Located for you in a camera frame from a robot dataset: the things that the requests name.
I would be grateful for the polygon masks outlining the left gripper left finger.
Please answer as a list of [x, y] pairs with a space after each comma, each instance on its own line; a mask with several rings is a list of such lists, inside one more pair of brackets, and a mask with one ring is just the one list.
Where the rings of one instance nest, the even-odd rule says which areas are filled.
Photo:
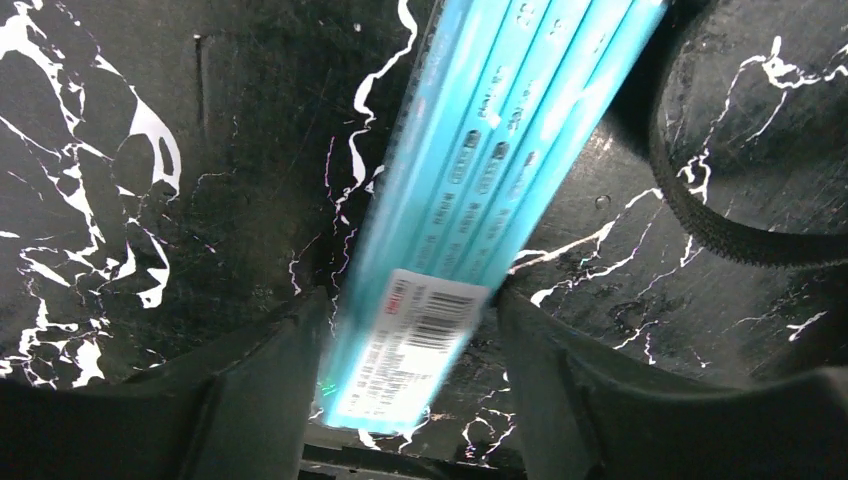
[[317, 291], [125, 382], [1, 384], [5, 479], [294, 479], [328, 298]]

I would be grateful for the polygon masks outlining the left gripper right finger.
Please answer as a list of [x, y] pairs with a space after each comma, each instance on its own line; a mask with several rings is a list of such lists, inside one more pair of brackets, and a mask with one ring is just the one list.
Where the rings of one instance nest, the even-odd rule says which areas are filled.
[[531, 479], [843, 479], [847, 371], [725, 388], [635, 360], [503, 290], [497, 324]]

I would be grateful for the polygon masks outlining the teal pencil pack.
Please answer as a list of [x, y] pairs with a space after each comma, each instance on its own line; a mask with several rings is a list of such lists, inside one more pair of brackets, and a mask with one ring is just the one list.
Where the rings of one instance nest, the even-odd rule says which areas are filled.
[[438, 3], [323, 366], [325, 425], [418, 424], [666, 9]]

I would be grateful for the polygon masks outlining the beige student backpack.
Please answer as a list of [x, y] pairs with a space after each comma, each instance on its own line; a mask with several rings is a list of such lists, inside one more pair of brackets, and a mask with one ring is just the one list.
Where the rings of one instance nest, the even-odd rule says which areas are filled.
[[[843, 1], [685, 1], [674, 4], [648, 43], [644, 57], [655, 85], [646, 124], [647, 161], [655, 184], [683, 231], [701, 248], [725, 260], [763, 268], [820, 269], [847, 261], [847, 215], [831, 210], [804, 186], [847, 188], [847, 93], [815, 96], [813, 86], [847, 73], [847, 5]], [[675, 140], [663, 120], [682, 108], [691, 88], [706, 79], [711, 61], [728, 80], [754, 66], [763, 73], [756, 89], [802, 91], [802, 108], [776, 127], [723, 134], [717, 150]], [[725, 168], [719, 189], [740, 181], [788, 182], [800, 198], [788, 231], [771, 223], [736, 222], [708, 204], [709, 187], [692, 186], [683, 169], [699, 158]]]

